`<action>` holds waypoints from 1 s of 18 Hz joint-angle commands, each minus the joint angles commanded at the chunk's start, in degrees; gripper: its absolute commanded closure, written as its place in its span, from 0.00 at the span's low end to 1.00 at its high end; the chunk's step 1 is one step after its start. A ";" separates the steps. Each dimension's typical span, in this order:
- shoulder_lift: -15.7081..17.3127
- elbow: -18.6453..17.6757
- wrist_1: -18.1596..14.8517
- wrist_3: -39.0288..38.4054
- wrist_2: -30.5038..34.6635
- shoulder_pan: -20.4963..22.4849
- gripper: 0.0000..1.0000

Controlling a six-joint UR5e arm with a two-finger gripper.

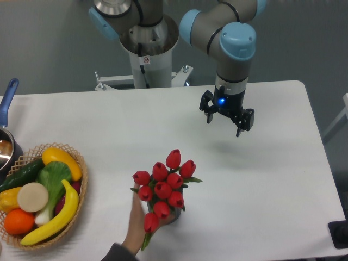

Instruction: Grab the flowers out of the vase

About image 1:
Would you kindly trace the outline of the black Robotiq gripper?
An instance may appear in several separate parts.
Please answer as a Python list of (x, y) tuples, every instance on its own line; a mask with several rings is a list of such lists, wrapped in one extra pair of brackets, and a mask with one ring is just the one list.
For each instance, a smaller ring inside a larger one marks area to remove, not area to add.
[(214, 95), (207, 90), (201, 97), (200, 111), (207, 117), (207, 124), (210, 124), (215, 113), (232, 118), (237, 126), (236, 137), (244, 131), (250, 131), (254, 124), (254, 109), (243, 109), (245, 90), (238, 94), (227, 94), (224, 86), (215, 86)]

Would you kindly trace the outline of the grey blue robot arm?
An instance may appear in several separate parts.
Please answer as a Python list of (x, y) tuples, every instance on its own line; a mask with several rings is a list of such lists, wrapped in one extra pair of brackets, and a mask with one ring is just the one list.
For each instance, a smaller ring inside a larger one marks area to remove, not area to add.
[(257, 39), (249, 22), (265, 6), (265, 1), (219, 1), (210, 11), (189, 10), (176, 23), (162, 1), (94, 1), (89, 17), (128, 52), (137, 89), (173, 85), (172, 50), (179, 39), (205, 52), (217, 63), (215, 89), (202, 95), (199, 109), (208, 121), (219, 113), (243, 132), (254, 122), (254, 110), (243, 108)]

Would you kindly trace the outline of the grey sleeved forearm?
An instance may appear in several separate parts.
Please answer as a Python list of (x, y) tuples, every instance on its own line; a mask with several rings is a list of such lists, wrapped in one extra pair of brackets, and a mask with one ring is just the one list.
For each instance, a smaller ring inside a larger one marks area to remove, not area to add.
[(127, 248), (114, 243), (101, 261), (138, 261), (138, 259)]

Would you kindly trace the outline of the person's bare hand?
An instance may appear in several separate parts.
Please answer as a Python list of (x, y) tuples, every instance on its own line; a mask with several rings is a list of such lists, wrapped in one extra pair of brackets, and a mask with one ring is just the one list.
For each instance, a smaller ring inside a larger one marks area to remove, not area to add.
[(136, 256), (142, 247), (145, 238), (144, 230), (145, 212), (141, 204), (141, 200), (137, 193), (133, 193), (132, 209), (129, 216), (129, 224), (127, 235), (121, 244), (132, 255)]

